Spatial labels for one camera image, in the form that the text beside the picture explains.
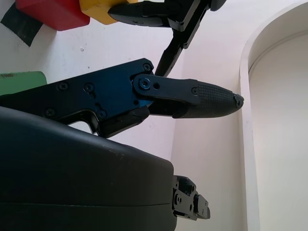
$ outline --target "white wall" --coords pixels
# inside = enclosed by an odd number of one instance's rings
[[[206,13],[185,53],[183,78],[238,91],[239,63],[252,32],[295,0],[228,0]],[[209,201],[211,219],[179,219],[177,230],[247,230],[238,114],[217,119],[178,120],[171,162]]]
[[[268,52],[250,79],[262,231],[307,230],[308,35]]]
[[[0,0],[0,18],[13,2]],[[88,26],[63,32],[43,26],[30,48],[2,24],[0,34],[0,73],[42,71],[49,83],[140,58],[147,58],[157,66],[172,39],[169,28],[122,23],[105,26],[93,19]],[[184,54],[170,77],[181,77],[183,57]],[[174,126],[172,118],[151,116],[112,139],[170,159]]]

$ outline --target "white arch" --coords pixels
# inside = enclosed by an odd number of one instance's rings
[[[301,0],[264,22],[246,43],[240,63],[240,92],[245,98],[240,112],[241,156],[244,168],[247,229],[259,231],[257,173],[252,130],[249,73],[258,61],[276,46],[308,33],[308,1]]]

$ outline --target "black tape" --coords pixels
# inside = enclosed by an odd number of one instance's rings
[[[5,13],[1,23],[14,32],[25,44],[31,46],[43,23],[17,10],[15,3]]]

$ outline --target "textured rubber fingertip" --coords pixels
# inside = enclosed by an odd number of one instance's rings
[[[173,118],[222,117],[238,111],[244,104],[241,95],[209,83],[198,82],[196,94],[200,98],[200,104],[185,106]]]

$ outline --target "screw hole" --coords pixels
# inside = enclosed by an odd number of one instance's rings
[[[159,83],[154,83],[154,84],[153,84],[153,87],[154,87],[154,89],[156,89],[156,90],[160,89]]]

